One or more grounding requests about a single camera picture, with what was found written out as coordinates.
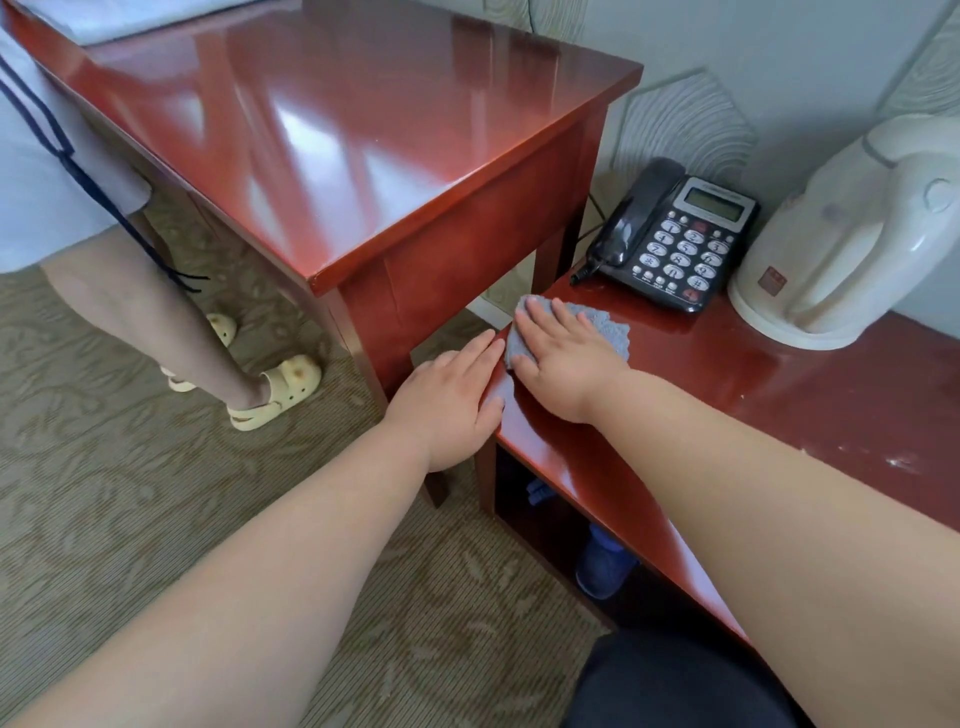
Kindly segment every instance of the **white bedsheet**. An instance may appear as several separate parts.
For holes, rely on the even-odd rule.
[[[78,45],[160,28],[255,0],[13,0]]]

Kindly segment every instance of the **hand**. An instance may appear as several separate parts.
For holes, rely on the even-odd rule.
[[[503,355],[503,339],[490,329],[462,351],[444,352],[420,364],[396,392],[385,425],[397,426],[424,445],[429,471],[450,468],[478,451],[503,417],[503,399],[480,398]]]
[[[600,387],[630,367],[584,313],[573,316],[560,299],[553,318],[537,299],[526,300],[514,326],[534,362],[522,354],[511,361],[516,377],[548,411],[572,423],[588,423],[589,408]]]

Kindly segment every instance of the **blue slipper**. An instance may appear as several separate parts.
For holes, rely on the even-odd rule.
[[[610,534],[591,523],[590,540],[577,563],[577,584],[594,599],[609,599],[623,586],[637,561]]]

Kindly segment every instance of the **black pants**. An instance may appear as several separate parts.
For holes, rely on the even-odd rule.
[[[759,660],[656,629],[600,638],[565,728],[795,728],[790,699]]]

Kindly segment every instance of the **glossy tabletop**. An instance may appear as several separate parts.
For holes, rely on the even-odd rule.
[[[85,49],[9,9],[6,23],[318,293],[641,70],[407,0],[263,0]]]
[[[888,314],[846,349],[805,352],[748,327],[726,297],[690,317],[599,278],[571,289],[564,277],[547,295],[629,324],[633,368],[960,530],[960,341]],[[548,414],[502,364],[493,395],[507,402],[503,447],[743,634],[643,483],[592,427]]]

